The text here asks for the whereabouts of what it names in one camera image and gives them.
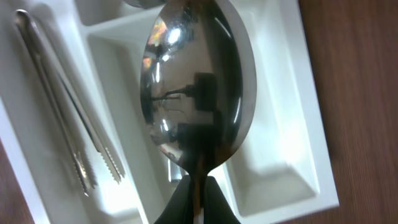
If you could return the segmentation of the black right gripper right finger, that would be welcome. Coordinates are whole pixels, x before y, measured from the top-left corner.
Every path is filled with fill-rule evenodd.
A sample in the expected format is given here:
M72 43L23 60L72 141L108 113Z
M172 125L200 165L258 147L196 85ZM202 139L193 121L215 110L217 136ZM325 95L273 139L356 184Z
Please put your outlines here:
M212 176L206 178L203 208L204 224L240 224Z

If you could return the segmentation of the steel spoon tray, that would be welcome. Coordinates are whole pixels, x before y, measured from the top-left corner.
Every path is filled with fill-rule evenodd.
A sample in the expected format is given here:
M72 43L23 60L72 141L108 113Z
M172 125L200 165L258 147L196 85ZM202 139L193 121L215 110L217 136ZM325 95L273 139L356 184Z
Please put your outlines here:
M167 0L123 0L125 3L132 7L138 7L143 9L150 9L163 5Z

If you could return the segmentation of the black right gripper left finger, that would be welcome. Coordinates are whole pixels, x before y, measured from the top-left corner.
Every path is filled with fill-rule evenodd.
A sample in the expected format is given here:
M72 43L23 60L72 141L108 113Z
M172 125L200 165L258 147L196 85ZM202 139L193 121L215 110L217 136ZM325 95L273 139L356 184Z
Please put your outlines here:
M193 186L189 175L180 180L155 224L193 224Z

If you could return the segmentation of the long steel tongs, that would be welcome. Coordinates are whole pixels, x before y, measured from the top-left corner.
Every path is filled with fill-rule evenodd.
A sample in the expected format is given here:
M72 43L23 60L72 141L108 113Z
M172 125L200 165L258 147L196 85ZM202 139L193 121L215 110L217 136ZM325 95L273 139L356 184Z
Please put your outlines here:
M114 144L98 118L90 115L89 107L82 103L46 31L26 10L14 11L13 20L60 126L84 194L89 196L99 185L86 152L85 137L89 137L113 180L121 183L126 173Z

